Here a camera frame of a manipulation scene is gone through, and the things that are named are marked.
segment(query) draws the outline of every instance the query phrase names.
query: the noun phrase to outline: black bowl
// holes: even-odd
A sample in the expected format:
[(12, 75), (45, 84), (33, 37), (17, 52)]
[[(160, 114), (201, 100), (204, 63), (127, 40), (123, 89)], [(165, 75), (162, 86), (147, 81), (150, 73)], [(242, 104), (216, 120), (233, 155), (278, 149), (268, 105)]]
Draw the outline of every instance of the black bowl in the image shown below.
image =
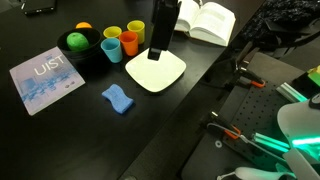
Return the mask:
[[(89, 47), (81, 51), (71, 51), (67, 44), (67, 37), (73, 32), (84, 35), (89, 41)], [(103, 53), (100, 43), (104, 38), (100, 32), (93, 28), (78, 28), (65, 32), (58, 39), (57, 46), (69, 60), (85, 60), (91, 59)]]

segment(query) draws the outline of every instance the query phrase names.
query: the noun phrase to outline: white cable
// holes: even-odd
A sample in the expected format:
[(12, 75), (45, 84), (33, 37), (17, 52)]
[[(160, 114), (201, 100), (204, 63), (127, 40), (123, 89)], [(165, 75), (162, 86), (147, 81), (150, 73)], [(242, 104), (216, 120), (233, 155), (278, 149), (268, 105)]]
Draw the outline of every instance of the white cable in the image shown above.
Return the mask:
[(223, 126), (220, 126), (220, 125), (218, 125), (218, 124), (215, 124), (215, 123), (208, 123), (208, 124), (207, 124), (207, 127), (209, 127), (210, 125), (216, 126), (216, 127), (220, 128), (220, 129), (223, 129), (223, 130), (226, 130), (226, 131), (229, 131), (229, 132), (232, 133), (233, 135), (238, 136), (238, 137), (239, 137), (242, 141), (244, 141), (245, 143), (249, 143), (249, 144), (253, 145), (254, 147), (262, 150), (263, 152), (269, 154), (270, 156), (272, 156), (272, 157), (274, 157), (274, 158), (276, 158), (276, 159), (278, 159), (278, 160), (280, 160), (280, 161), (282, 161), (282, 162), (286, 162), (286, 160), (284, 160), (283, 158), (281, 158), (281, 157), (273, 154), (272, 152), (264, 149), (263, 147), (257, 145), (256, 143), (250, 141), (250, 140), (247, 139), (244, 135), (239, 135), (238, 133), (236, 133), (236, 132), (234, 132), (234, 131), (232, 131), (232, 130), (230, 130), (230, 129), (227, 129), (227, 128), (223, 127)]
[(203, 2), (202, 2), (202, 0), (199, 0), (199, 5), (200, 5), (200, 7), (202, 7), (202, 6), (203, 6)]
[(234, 175), (234, 174), (236, 174), (236, 173), (235, 172), (231, 172), (229, 174), (224, 174), (224, 175), (218, 176), (217, 180), (222, 180), (223, 178), (231, 176), (231, 175)]

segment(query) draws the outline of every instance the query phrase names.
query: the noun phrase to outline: book page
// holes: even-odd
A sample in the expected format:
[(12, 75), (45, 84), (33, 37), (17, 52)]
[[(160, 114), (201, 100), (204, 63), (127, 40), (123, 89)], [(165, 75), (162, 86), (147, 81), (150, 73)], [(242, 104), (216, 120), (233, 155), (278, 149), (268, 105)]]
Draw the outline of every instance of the book page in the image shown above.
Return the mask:
[(181, 2), (180, 13), (174, 30), (189, 31), (198, 14), (199, 5), (193, 0), (179, 0), (179, 2)]
[(219, 4), (208, 2), (202, 6), (191, 29), (207, 31), (221, 39), (228, 40), (234, 22), (235, 18), (233, 12)]

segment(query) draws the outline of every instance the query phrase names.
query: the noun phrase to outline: white lamp base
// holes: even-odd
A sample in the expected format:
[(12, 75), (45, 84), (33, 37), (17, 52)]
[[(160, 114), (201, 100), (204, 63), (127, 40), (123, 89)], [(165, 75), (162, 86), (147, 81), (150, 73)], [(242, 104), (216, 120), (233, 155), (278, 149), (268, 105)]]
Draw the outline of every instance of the white lamp base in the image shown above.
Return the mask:
[(159, 60), (148, 59), (146, 49), (126, 64), (130, 76), (150, 92), (159, 92), (170, 86), (185, 71), (187, 65), (180, 58), (162, 51)]

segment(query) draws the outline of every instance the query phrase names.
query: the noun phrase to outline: blue sponge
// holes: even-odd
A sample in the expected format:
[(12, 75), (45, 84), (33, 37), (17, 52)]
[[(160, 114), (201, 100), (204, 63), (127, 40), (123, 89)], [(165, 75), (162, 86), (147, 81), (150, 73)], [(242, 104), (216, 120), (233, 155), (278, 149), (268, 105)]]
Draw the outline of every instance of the blue sponge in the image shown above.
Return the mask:
[(102, 93), (102, 96), (109, 99), (113, 109), (120, 114), (123, 114), (133, 104), (133, 99), (128, 98), (121, 87), (116, 84), (112, 84)]

